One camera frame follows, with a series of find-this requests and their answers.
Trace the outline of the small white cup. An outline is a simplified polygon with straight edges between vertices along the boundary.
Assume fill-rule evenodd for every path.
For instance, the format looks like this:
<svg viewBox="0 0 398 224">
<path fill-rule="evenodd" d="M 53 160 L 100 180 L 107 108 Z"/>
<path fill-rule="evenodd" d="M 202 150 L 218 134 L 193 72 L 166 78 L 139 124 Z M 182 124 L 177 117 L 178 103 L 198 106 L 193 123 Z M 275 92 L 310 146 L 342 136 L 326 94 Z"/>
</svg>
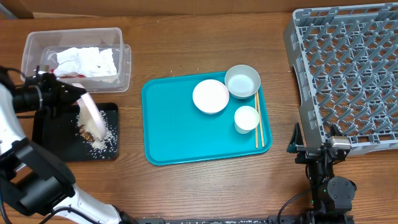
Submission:
<svg viewBox="0 0 398 224">
<path fill-rule="evenodd" d="M 241 106 L 234 114 L 234 127 L 240 134 L 247 134 L 259 124 L 259 113 L 251 106 Z"/>
</svg>

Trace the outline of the brown food scrap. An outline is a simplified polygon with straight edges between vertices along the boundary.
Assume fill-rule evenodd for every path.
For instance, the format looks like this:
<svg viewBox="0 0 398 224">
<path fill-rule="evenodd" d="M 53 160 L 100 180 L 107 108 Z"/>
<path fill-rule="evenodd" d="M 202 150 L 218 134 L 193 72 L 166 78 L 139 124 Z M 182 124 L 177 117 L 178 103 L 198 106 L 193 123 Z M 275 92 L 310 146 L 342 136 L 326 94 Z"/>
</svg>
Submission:
<svg viewBox="0 0 398 224">
<path fill-rule="evenodd" d="M 79 133 L 80 133 L 80 136 L 81 136 L 85 141 L 94 142 L 94 141 L 95 141 L 94 137 L 93 137 L 93 136 L 91 135 L 91 133 L 88 132 L 84 127 L 85 127 L 84 125 L 79 126 Z"/>
</svg>

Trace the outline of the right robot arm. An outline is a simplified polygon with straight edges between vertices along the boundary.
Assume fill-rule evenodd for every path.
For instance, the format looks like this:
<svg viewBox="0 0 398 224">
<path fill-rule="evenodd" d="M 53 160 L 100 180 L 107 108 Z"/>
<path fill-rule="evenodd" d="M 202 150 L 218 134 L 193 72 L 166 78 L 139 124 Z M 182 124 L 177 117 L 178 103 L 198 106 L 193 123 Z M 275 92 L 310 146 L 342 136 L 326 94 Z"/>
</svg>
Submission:
<svg viewBox="0 0 398 224">
<path fill-rule="evenodd" d="M 353 217 L 346 213 L 352 210 L 356 184 L 333 171 L 335 164 L 346 159 L 351 143 L 335 125 L 330 134 L 329 140 L 320 146 L 306 147 L 300 125 L 295 124 L 287 152 L 296 155 L 295 163 L 305 165 L 310 188 L 284 203 L 277 214 L 278 223 L 354 223 Z M 297 216 L 283 218 L 284 208 L 306 194 L 311 194 L 313 207 Z"/>
</svg>

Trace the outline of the white napkin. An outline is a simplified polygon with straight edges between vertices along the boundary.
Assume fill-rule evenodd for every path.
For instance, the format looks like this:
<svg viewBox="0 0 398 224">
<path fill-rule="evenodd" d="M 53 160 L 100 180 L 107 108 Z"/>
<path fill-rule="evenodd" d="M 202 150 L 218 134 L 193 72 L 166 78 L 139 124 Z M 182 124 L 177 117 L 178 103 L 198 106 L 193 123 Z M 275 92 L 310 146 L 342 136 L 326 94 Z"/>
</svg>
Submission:
<svg viewBox="0 0 398 224">
<path fill-rule="evenodd" d="M 115 76 L 118 73 L 111 48 L 100 50 L 99 47 L 72 47 L 56 55 L 57 75 L 77 73 L 89 78 Z"/>
</svg>

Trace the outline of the large white plate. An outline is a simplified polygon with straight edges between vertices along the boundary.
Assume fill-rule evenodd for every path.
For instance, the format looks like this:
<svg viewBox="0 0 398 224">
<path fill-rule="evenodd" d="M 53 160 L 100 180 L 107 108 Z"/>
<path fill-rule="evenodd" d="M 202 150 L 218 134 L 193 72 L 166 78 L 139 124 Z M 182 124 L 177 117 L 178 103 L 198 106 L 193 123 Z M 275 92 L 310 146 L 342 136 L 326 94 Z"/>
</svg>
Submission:
<svg viewBox="0 0 398 224">
<path fill-rule="evenodd" d="M 106 137 L 106 127 L 103 117 L 88 92 L 82 94 L 76 101 L 80 112 L 78 115 L 78 128 L 84 125 L 95 141 L 102 141 Z"/>
</svg>

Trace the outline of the red snack wrapper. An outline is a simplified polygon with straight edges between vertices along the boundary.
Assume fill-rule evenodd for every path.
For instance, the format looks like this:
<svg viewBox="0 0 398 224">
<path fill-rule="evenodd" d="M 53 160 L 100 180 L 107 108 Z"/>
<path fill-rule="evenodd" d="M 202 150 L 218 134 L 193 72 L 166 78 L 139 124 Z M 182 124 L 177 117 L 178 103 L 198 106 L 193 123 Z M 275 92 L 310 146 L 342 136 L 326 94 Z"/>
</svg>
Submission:
<svg viewBox="0 0 398 224">
<path fill-rule="evenodd" d="M 50 70 L 51 73 L 53 73 L 57 78 L 85 78 L 84 75 L 82 74 L 77 74 L 77 73 L 68 73 L 66 75 L 60 75 L 60 74 L 56 74 L 54 69 Z"/>
</svg>

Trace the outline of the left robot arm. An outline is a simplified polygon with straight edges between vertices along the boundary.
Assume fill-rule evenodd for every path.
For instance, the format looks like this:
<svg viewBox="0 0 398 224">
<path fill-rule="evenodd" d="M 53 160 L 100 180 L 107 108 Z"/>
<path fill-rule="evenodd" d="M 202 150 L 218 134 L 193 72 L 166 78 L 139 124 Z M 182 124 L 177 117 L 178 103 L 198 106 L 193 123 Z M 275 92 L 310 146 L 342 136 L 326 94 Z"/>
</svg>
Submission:
<svg viewBox="0 0 398 224">
<path fill-rule="evenodd" d="M 74 103 L 87 111 L 100 136 L 105 136 L 101 114 L 80 84 L 66 84 L 50 72 L 36 72 L 15 85 L 10 68 L 1 67 L 1 215 L 10 222 L 5 205 L 25 216 L 54 216 L 75 223 L 135 223 L 126 212 L 105 204 L 76 184 L 69 167 L 56 155 L 31 141 L 20 119 L 36 111 L 56 118 Z"/>
</svg>

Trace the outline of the rice grains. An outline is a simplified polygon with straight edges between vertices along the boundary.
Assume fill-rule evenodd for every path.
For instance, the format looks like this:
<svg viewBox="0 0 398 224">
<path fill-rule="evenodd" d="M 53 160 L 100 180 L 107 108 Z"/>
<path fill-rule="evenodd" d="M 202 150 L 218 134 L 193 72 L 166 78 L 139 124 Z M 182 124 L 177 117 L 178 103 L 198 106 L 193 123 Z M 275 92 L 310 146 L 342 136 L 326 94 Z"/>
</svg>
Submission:
<svg viewBox="0 0 398 224">
<path fill-rule="evenodd" d="M 118 152 L 118 128 L 111 124 L 106 111 L 100 110 L 99 112 L 101 113 L 105 123 L 106 137 L 102 141 L 96 140 L 94 142 L 88 142 L 80 136 L 79 128 L 78 135 L 83 139 L 83 145 L 88 147 L 88 152 L 83 153 L 85 156 L 88 156 L 90 159 L 110 159 Z M 78 127 L 78 115 L 76 116 L 76 119 L 76 126 Z"/>
</svg>

